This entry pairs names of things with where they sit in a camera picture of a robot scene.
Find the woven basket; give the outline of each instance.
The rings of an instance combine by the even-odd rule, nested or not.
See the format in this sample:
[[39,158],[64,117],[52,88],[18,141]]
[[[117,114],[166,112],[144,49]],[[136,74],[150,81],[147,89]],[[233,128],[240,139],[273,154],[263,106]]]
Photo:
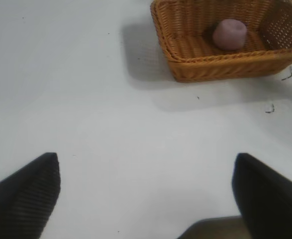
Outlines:
[[[179,82],[265,76],[292,64],[292,0],[154,0],[151,13]],[[215,27],[227,18],[246,24],[243,49],[213,45]]]

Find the basket rim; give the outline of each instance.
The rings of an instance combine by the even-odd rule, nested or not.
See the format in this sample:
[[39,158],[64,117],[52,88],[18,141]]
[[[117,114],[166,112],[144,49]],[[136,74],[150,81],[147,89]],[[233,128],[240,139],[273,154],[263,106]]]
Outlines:
[[159,4],[163,2],[171,2],[171,0],[153,0],[151,3],[150,9],[151,14],[153,17],[153,20],[155,22],[157,35],[159,38],[159,42],[161,47],[163,48],[164,52],[166,53],[166,57],[170,62],[175,63],[201,63],[206,64],[208,62],[214,62],[214,61],[232,61],[232,60],[248,60],[253,57],[253,60],[255,61],[255,58],[261,58],[264,60],[264,58],[267,59],[277,59],[277,58],[289,58],[292,56],[292,48],[284,48],[284,49],[278,49],[278,50],[262,50],[262,51],[251,51],[251,52],[239,52],[234,54],[224,54],[224,55],[210,55],[210,56],[200,56],[200,57],[194,57],[194,58],[183,58],[178,55],[176,55],[170,48],[161,27],[161,21],[158,17],[157,13],[157,7]]

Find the white surface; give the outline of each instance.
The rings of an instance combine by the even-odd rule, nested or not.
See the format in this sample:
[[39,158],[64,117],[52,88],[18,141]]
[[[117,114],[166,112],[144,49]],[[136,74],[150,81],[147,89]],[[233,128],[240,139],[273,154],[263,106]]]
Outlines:
[[292,179],[288,70],[175,83],[149,5],[0,1],[0,180],[58,153],[62,191],[43,239],[173,239],[236,215],[242,151]]

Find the tabletop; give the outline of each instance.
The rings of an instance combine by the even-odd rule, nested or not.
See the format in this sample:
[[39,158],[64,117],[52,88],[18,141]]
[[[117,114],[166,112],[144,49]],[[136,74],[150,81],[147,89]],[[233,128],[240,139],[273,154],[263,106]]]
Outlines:
[[150,3],[0,1],[0,180],[58,153],[43,239],[173,239],[238,215],[239,152],[292,179],[292,68],[177,83]]

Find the pink clay ball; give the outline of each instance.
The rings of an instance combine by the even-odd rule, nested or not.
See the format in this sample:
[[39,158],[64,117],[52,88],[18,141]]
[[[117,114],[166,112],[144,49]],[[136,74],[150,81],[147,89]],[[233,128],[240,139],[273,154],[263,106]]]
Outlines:
[[226,19],[214,31],[213,41],[222,50],[234,51],[244,46],[246,35],[247,28],[243,22]]

